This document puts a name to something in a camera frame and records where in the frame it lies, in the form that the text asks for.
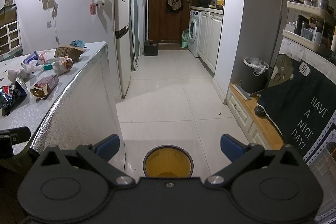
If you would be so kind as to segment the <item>crushed blue Pepsi can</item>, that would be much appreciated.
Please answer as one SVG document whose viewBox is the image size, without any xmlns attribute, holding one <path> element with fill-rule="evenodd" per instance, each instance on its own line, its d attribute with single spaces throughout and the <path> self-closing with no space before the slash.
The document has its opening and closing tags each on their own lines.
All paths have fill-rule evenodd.
<svg viewBox="0 0 336 224">
<path fill-rule="evenodd" d="M 1 110 L 2 116 L 8 116 L 13 110 L 21 104 L 27 97 L 28 88 L 26 83 L 20 77 L 9 85 L 1 87 Z"/>
</svg>

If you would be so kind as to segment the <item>red gold cigarette box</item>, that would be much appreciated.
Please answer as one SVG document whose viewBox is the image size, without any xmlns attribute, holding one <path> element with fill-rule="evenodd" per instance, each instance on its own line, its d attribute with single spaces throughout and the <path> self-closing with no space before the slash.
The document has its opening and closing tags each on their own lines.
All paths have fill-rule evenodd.
<svg viewBox="0 0 336 224">
<path fill-rule="evenodd" d="M 33 97 L 46 99 L 59 83 L 57 75 L 47 76 L 36 82 L 30 87 L 30 93 Z"/>
</svg>

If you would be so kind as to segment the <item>white paper wad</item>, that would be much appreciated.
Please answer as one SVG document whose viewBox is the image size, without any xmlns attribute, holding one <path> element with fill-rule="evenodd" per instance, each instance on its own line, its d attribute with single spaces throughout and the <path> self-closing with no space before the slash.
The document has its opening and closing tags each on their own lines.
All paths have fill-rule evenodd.
<svg viewBox="0 0 336 224">
<path fill-rule="evenodd" d="M 28 77 L 28 73 L 24 69 L 9 69 L 7 71 L 7 78 L 9 81 L 14 82 L 16 78 L 26 79 Z"/>
</svg>

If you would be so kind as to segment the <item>white blue plastic bag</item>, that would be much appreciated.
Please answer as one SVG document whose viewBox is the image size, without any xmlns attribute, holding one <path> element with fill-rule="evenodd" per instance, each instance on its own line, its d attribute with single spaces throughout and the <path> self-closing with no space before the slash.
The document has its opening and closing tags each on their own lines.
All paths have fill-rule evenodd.
<svg viewBox="0 0 336 224">
<path fill-rule="evenodd" d="M 23 70 L 29 75 L 33 72 L 41 71 L 47 64 L 52 64 L 57 60 L 52 50 L 34 51 L 22 61 Z"/>
</svg>

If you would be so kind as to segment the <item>teal tape roll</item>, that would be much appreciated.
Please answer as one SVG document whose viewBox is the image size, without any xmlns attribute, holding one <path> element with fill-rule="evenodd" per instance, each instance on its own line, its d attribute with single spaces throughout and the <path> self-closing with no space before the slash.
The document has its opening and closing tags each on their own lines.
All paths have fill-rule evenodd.
<svg viewBox="0 0 336 224">
<path fill-rule="evenodd" d="M 44 64 L 43 68 L 44 68 L 45 71 L 50 71 L 50 70 L 52 70 L 52 64 L 46 63 L 46 64 Z"/>
</svg>

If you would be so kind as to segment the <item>white orange plastic bag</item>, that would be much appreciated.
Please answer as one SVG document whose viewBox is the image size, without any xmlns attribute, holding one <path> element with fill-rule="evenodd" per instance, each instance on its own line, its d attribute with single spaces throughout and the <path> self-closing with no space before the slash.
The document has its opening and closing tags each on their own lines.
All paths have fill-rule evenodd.
<svg viewBox="0 0 336 224">
<path fill-rule="evenodd" d="M 53 71 L 58 75 L 63 75 L 67 71 L 70 71 L 73 67 L 74 62 L 68 56 L 62 57 L 60 60 L 57 60 L 52 63 Z"/>
</svg>

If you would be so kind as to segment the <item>brown paper bag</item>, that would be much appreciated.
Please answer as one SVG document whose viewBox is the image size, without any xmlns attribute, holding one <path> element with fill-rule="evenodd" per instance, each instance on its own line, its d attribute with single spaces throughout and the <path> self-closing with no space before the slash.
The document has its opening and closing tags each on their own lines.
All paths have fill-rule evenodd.
<svg viewBox="0 0 336 224">
<path fill-rule="evenodd" d="M 71 58 L 73 62 L 78 62 L 80 56 L 85 52 L 85 49 L 73 46 L 62 46 L 57 47 L 54 53 L 54 57 L 68 57 Z"/>
</svg>

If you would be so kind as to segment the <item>light blue tissue pack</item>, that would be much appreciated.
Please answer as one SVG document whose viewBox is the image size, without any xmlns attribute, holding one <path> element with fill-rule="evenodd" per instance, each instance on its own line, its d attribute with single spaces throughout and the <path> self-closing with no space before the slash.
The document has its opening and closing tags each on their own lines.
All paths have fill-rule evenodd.
<svg viewBox="0 0 336 224">
<path fill-rule="evenodd" d="M 72 40 L 70 46 L 77 48 L 85 48 L 85 43 L 82 40 Z"/>
</svg>

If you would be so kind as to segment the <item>wooden top low cabinet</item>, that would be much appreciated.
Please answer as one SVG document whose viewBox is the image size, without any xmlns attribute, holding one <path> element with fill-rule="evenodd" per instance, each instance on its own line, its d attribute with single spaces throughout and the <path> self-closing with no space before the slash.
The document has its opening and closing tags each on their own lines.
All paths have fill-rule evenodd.
<svg viewBox="0 0 336 224">
<path fill-rule="evenodd" d="M 267 119 L 255 114 L 257 98 L 246 100 L 233 84 L 229 84 L 226 96 L 227 106 L 250 143 L 257 143 L 266 149 L 280 149 L 284 141 L 277 129 Z"/>
</svg>

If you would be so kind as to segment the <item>black bin with liner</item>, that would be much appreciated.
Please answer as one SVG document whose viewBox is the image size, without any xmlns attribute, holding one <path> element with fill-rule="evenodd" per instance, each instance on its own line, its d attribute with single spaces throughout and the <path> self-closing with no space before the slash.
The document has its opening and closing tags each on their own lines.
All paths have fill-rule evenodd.
<svg viewBox="0 0 336 224">
<path fill-rule="evenodd" d="M 241 87 L 247 93 L 262 91 L 268 82 L 269 65 L 258 58 L 245 57 Z"/>
</svg>

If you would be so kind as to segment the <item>white drawer organizer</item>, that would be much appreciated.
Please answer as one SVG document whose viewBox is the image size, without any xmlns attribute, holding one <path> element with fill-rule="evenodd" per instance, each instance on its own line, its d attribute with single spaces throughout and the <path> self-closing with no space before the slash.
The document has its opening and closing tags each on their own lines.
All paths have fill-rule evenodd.
<svg viewBox="0 0 336 224">
<path fill-rule="evenodd" d="M 11 22 L 0 28 L 0 54 L 12 54 L 22 49 L 19 22 Z"/>
</svg>

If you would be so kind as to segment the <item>black floor box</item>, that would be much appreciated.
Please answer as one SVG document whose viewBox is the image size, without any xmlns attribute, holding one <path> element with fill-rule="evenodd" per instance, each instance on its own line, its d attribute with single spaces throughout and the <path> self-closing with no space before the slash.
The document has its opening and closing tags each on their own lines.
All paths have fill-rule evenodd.
<svg viewBox="0 0 336 224">
<path fill-rule="evenodd" d="M 144 56 L 157 56 L 158 55 L 158 42 L 154 40 L 146 40 L 143 45 Z"/>
</svg>

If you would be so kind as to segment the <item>green bag on floor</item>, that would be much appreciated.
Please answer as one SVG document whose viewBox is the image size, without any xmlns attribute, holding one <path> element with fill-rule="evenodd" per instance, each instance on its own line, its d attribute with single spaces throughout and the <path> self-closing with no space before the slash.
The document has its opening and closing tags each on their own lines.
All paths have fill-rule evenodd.
<svg viewBox="0 0 336 224">
<path fill-rule="evenodd" d="M 188 42 L 189 42 L 189 30 L 186 29 L 182 32 L 181 48 L 188 48 Z"/>
</svg>

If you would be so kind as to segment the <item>white refrigerator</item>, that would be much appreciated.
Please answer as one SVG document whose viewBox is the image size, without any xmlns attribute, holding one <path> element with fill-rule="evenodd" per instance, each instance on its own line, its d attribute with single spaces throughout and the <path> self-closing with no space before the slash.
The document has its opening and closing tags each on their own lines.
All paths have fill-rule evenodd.
<svg viewBox="0 0 336 224">
<path fill-rule="evenodd" d="M 129 0 L 114 0 L 114 21 L 121 94 L 124 98 L 127 94 L 131 77 Z"/>
</svg>

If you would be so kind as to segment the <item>pink hanging tag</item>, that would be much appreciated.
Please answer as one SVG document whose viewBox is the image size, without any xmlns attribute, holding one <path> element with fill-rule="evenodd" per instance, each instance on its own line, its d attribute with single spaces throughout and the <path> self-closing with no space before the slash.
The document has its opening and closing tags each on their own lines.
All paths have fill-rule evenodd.
<svg viewBox="0 0 336 224">
<path fill-rule="evenodd" d="M 96 5 L 94 3 L 90 4 L 90 14 L 91 15 L 96 15 Z"/>
</svg>

